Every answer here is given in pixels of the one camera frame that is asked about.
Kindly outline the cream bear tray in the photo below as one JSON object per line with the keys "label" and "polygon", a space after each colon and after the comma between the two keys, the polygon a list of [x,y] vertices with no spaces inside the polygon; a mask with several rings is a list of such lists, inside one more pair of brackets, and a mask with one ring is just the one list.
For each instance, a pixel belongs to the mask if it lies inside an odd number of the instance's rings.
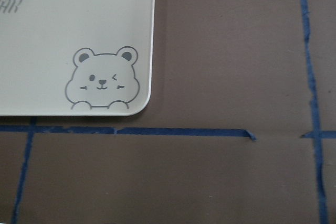
{"label": "cream bear tray", "polygon": [[142,111],[154,8],[155,0],[1,0],[1,115]]}

